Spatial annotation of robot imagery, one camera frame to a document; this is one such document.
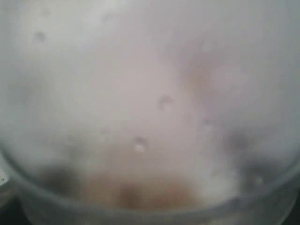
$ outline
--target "dark background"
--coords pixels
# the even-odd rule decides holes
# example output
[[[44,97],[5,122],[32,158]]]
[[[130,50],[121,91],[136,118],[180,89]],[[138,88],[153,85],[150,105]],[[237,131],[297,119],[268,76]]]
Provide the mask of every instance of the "dark background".
[[[14,200],[2,214],[0,214],[0,225],[31,225],[26,219],[20,203]],[[289,218],[283,225],[300,225],[300,197],[290,214]]]

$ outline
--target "bowl rim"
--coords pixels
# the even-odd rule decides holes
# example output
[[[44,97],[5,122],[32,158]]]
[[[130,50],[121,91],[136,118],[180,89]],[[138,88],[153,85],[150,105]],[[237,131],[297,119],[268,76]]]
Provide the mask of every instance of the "bowl rim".
[[[61,209],[67,211],[76,211],[83,215],[101,215],[107,218],[132,219],[136,221],[147,221],[147,224],[160,224],[159,221],[165,221],[163,224],[192,223],[205,222],[210,219],[221,218],[231,215],[240,210],[245,210],[259,201],[268,198],[281,190],[297,192],[300,178],[300,161],[295,161],[289,166],[282,176],[270,181],[267,184],[262,184],[255,190],[249,193],[241,194],[233,197],[217,206],[212,206],[204,209],[186,209],[186,210],[166,210],[166,211],[142,211],[142,210],[127,210],[127,209],[108,209],[100,204],[82,203],[76,200],[68,199],[67,197],[58,195],[49,190],[44,189],[29,177],[27,177],[22,169],[13,161],[9,155],[8,148],[3,143],[0,143],[0,163],[5,171],[9,174],[13,181],[21,184],[21,188],[34,193],[37,197],[45,199],[50,203],[54,203]]]

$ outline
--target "milky liquid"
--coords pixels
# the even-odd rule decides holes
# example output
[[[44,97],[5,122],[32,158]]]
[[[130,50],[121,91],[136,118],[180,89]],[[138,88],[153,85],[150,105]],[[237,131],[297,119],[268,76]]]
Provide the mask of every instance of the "milky liquid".
[[[294,158],[283,1],[29,0],[13,9],[17,72],[1,77],[0,122],[30,175],[70,166],[80,199],[107,206],[164,208],[172,203],[156,199],[167,186],[191,199],[182,207],[207,206],[243,191],[244,165]],[[236,133],[246,140],[232,141]],[[128,185],[153,199],[120,203]]]

